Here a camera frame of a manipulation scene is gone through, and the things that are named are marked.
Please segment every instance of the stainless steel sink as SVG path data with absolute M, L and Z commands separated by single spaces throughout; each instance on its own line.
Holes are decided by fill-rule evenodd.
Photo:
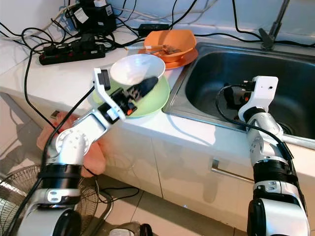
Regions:
M 277 76 L 279 83 L 269 112 L 288 137 L 315 139 L 315 57 L 210 43 L 198 43 L 196 48 L 199 57 L 183 69 L 164 112 L 242 130 L 217 112 L 218 90 L 225 83 L 239 84 L 257 75 Z M 234 94 L 238 103 L 244 92 L 234 89 Z M 230 118 L 237 115 L 236 110 L 227 108 L 223 96 L 220 106 Z

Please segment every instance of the orange bowl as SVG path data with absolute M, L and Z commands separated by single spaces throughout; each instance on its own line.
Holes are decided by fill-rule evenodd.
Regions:
M 184 54 L 195 48 L 196 38 L 189 29 L 152 31 L 144 40 L 144 46 L 155 45 L 169 45 L 179 49 L 179 53 L 159 56 L 165 62 L 173 62 L 180 60 Z

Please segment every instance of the cabinet handle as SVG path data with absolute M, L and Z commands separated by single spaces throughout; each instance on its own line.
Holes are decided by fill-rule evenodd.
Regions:
M 218 173 L 218 174 L 225 175 L 225 176 L 229 176 L 229 177 L 232 177 L 232 178 L 236 178 L 236 179 L 239 179 L 239 180 L 242 180 L 242 181 L 245 181 L 245 182 L 254 183 L 254 180 L 251 179 L 251 178 L 246 178 L 244 176 L 240 176 L 240 175 L 234 174 L 232 172 L 224 171 L 222 169 L 219 169 L 219 161 L 215 160 L 215 159 L 213 159 L 213 161 L 212 161 L 211 171 L 215 172 L 215 173 Z

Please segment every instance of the white wall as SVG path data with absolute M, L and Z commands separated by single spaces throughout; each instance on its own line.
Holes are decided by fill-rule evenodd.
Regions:
M 123 0 L 107 0 L 114 7 L 122 7 Z M 178 0 L 176 11 L 186 11 L 193 0 Z M 198 0 L 193 10 L 204 8 L 207 0 Z M 239 28 L 269 30 L 275 21 L 282 0 L 235 0 Z M 147 12 L 158 16 L 171 14 L 174 0 L 137 0 L 136 11 Z M 132 9 L 134 0 L 127 0 L 125 8 Z M 282 33 L 306 35 L 315 37 L 315 0 L 291 0 L 283 18 Z M 199 14 L 187 15 L 181 23 L 190 22 Z M 194 24 L 207 25 L 219 28 L 234 28 L 232 0 L 218 0 L 203 16 Z
M 0 0 L 0 21 L 15 33 L 27 27 L 42 28 L 65 6 L 67 0 Z M 61 33 L 50 27 L 55 38 Z M 0 74 L 15 66 L 29 55 L 29 50 L 14 42 L 0 39 Z

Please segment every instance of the white countertop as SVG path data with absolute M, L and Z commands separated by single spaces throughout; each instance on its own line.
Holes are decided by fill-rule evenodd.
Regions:
M 120 28 L 114 33 L 117 42 L 124 43 L 135 39 L 135 36 Z M 260 47 L 259 43 L 241 43 L 230 39 L 198 39 L 213 43 L 240 45 L 243 47 Z M 314 49 L 288 47 L 277 45 L 277 51 L 315 56 Z M 28 76 L 28 94 L 31 101 L 54 107 L 58 110 L 69 111 L 72 106 L 91 88 L 93 68 L 109 68 L 114 62 L 127 55 L 125 49 L 116 49 L 106 54 L 105 58 L 70 63 L 42 66 L 35 55 L 31 62 Z M 27 60 L 21 62 L 0 75 L 0 91 L 19 97 L 24 97 L 24 75 Z M 165 77 L 172 87 L 180 75 L 181 68 L 167 70 Z M 91 108 L 87 99 L 75 111 L 82 115 Z M 152 115 L 127 119 L 121 122 L 124 128 L 144 133 L 153 137 L 160 137 L 180 145 L 190 146 L 200 151 L 207 151 L 211 156 L 219 156 L 249 166 L 249 146 L 245 133 L 235 130 L 197 122 L 190 119 L 170 116 L 162 111 Z M 315 151 L 289 145 L 295 159 L 297 172 L 314 176 Z

